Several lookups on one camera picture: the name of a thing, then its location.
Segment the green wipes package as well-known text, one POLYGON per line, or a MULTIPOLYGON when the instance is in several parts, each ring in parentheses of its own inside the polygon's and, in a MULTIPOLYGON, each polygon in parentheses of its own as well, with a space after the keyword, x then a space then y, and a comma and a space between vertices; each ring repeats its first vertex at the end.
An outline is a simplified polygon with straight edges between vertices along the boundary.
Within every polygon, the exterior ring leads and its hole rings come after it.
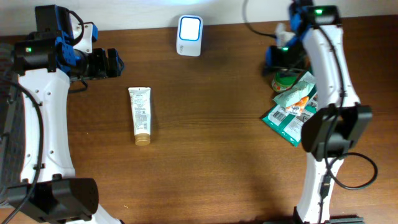
POLYGON ((317 90, 314 88, 308 97, 309 102, 299 116, 288 114, 276 105, 262 118, 263 122, 295 147, 301 143, 303 124, 317 112, 317 90))

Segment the green lid seasoning jar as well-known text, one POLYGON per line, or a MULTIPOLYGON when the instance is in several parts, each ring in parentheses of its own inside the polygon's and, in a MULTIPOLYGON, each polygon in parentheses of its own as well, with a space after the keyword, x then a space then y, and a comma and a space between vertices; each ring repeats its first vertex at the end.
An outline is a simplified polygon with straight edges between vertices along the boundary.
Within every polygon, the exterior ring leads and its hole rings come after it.
POLYGON ((299 77, 298 73, 294 72, 277 72, 271 82, 271 87, 274 91, 281 93, 289 90, 299 77))

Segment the teal tissue packet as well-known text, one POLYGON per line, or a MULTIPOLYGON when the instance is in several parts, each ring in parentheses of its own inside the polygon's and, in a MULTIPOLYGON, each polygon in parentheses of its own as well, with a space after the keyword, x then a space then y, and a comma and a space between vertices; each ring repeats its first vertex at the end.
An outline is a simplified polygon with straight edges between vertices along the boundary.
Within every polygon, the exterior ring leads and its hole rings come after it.
POLYGON ((273 100, 284 108, 292 106, 308 96, 315 87, 315 83, 315 77, 310 72, 306 72, 292 88, 275 96, 273 100))

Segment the white cream tube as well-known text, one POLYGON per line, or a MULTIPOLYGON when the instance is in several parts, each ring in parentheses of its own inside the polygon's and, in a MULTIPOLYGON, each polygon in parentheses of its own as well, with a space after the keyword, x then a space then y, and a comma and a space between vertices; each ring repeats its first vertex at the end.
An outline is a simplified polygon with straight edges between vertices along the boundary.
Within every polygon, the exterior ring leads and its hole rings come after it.
POLYGON ((128 92, 131 101, 135 144, 137 146, 149 145, 151 136, 151 88, 130 87, 128 92))

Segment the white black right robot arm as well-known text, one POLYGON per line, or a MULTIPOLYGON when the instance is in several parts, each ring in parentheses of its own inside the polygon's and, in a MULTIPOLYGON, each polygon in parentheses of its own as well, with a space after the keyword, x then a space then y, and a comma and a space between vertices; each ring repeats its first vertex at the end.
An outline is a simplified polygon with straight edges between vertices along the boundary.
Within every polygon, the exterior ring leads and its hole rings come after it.
POLYGON ((279 40, 266 52, 265 72, 288 74, 308 57, 318 95, 317 112, 304 122, 301 143, 307 155, 303 193, 291 223, 364 223, 358 216, 332 218, 329 214, 334 185, 346 190, 370 186, 378 175, 359 186, 337 179, 344 159, 355 147, 372 119, 370 106, 362 105, 349 77, 343 50, 343 27, 334 5, 293 1, 289 6, 293 36, 279 40))

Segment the white barcode scanner box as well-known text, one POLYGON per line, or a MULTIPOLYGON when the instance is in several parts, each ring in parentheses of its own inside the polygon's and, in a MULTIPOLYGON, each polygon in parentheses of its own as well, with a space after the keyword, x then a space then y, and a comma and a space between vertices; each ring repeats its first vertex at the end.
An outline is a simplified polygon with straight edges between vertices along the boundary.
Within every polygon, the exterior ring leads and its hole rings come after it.
POLYGON ((176 51, 179 55, 199 57, 203 35, 203 19, 195 15, 182 15, 178 19, 176 51))

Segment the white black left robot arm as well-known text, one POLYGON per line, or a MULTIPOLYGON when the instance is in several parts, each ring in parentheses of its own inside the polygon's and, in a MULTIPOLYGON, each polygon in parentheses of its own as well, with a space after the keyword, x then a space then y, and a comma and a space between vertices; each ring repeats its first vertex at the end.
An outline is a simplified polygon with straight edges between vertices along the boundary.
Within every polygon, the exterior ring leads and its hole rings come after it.
POLYGON ((74 11, 37 6, 35 20, 1 76, 1 206, 38 223, 117 223, 95 180, 75 175, 67 98, 72 83, 118 77, 124 63, 115 49, 93 47, 97 27, 74 11))

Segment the orange tissue packet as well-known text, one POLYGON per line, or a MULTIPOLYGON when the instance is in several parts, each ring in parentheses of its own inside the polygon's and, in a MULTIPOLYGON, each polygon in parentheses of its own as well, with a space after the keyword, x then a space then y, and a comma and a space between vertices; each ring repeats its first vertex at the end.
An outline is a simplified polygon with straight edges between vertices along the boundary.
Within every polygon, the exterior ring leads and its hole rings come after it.
POLYGON ((295 104, 286 107, 285 112, 287 112, 288 114, 292 114, 294 116, 300 116, 303 113, 309 99, 310 98, 308 96, 303 97, 295 104))

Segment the grey plastic mesh basket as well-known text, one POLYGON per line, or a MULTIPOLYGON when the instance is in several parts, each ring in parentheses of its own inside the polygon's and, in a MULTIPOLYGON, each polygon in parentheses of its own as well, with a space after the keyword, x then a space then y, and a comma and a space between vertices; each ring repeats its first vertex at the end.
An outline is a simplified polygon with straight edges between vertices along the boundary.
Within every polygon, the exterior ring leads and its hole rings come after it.
POLYGON ((17 82, 12 71, 13 46, 1 44, 1 208, 9 208, 7 189, 21 185, 25 156, 25 121, 22 92, 4 80, 17 82))

